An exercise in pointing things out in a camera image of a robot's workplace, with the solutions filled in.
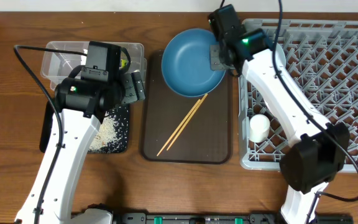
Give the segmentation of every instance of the plastic container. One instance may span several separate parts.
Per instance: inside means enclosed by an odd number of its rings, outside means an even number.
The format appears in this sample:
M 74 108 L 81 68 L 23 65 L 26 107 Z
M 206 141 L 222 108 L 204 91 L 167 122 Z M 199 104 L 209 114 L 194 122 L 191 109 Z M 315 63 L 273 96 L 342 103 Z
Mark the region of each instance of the plastic container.
M 262 28 L 274 38 L 277 19 L 246 19 L 247 30 Z M 287 70 L 311 103 L 333 124 L 344 122 L 351 138 L 348 152 L 358 163 L 358 21 L 282 21 L 278 43 Z M 239 151 L 246 169 L 280 170 L 280 159 L 290 150 L 278 121 L 262 96 L 244 76 L 239 79 Z M 270 133 L 261 143 L 249 140 L 250 119 L 270 119 Z M 343 172 L 355 172 L 346 160 Z
M 144 47 L 139 43 L 106 42 L 125 47 L 131 56 L 131 66 L 128 72 L 140 72 L 143 82 L 145 82 L 147 61 L 144 58 Z M 89 41 L 51 41 L 47 44 L 48 49 L 72 50 L 77 52 L 87 52 Z M 78 65 L 84 65 L 86 57 L 73 54 L 62 54 L 45 52 L 42 60 L 41 76 L 50 80 L 52 90 L 63 81 L 64 78 Z

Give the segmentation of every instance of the chopsticks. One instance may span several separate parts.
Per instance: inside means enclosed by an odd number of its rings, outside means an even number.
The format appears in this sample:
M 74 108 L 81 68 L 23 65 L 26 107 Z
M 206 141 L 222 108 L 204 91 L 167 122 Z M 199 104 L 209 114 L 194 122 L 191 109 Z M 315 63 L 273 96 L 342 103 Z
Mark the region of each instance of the chopsticks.
M 179 137 L 180 133 L 184 130 L 184 128 L 186 127 L 187 123 L 189 123 L 190 119 L 193 117 L 193 115 L 196 113 L 196 111 L 198 110 L 198 108 L 201 106 L 201 104 L 204 102 L 206 96 L 208 95 L 208 93 L 206 93 L 202 99 L 197 100 L 196 104 L 194 104 L 194 106 L 192 107 L 192 109 L 189 111 L 189 113 L 187 113 L 187 115 L 185 116 L 185 118 L 183 118 L 183 120 L 181 121 L 181 123 L 178 125 L 178 127 L 176 128 L 176 130 L 171 134 L 171 136 L 168 138 L 168 140 L 166 141 L 166 143 L 162 146 L 161 150 L 158 152 L 157 156 L 160 155 L 160 153 L 164 150 L 165 146 L 167 146 L 167 144 L 169 143 L 169 141 L 171 141 L 171 139 L 173 137 L 173 141 L 171 142 L 171 144 L 168 146 L 167 151 L 171 148 L 171 146 L 173 145 L 173 143 L 177 140 L 177 138 Z

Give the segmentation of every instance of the clear plastic container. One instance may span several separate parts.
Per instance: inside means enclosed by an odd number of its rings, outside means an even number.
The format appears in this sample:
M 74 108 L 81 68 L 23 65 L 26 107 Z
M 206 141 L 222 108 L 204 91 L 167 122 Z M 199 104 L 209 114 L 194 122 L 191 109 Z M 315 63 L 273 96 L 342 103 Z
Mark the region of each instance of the clear plastic container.
M 131 66 L 128 72 L 140 72 L 143 82 L 146 76 L 146 59 L 144 58 L 144 47 L 139 43 L 106 42 L 125 47 L 131 56 Z M 88 51 L 89 41 L 51 41 L 47 44 L 48 49 L 71 50 L 77 52 Z M 52 90 L 65 79 L 68 74 L 79 65 L 84 65 L 86 57 L 73 54 L 62 54 L 45 52 L 42 60 L 41 76 L 50 80 Z

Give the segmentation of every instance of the gray dish rack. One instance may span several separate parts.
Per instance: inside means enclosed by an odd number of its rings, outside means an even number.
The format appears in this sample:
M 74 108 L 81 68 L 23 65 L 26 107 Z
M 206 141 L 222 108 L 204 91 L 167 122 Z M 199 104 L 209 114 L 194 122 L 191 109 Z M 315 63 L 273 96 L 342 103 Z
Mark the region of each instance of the gray dish rack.
M 276 19 L 246 19 L 247 30 L 262 28 L 274 38 Z M 343 121 L 351 133 L 348 151 L 358 163 L 358 21 L 284 19 L 278 43 L 287 70 L 306 97 L 332 123 Z M 245 169 L 279 170 L 278 162 L 290 150 L 278 121 L 262 96 L 244 77 L 239 79 L 239 148 Z M 270 118 L 268 139 L 249 141 L 249 119 Z M 343 172 L 355 172 L 346 161 Z

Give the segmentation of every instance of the blue plate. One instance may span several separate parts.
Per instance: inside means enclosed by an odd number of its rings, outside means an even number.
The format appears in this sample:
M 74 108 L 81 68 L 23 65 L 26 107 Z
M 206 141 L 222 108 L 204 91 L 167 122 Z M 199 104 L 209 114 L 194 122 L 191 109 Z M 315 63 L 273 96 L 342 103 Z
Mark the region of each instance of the blue plate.
M 209 46 L 218 44 L 213 33 L 190 29 L 171 40 L 162 56 L 165 83 L 182 96 L 196 97 L 212 91 L 222 81 L 224 71 L 212 71 Z

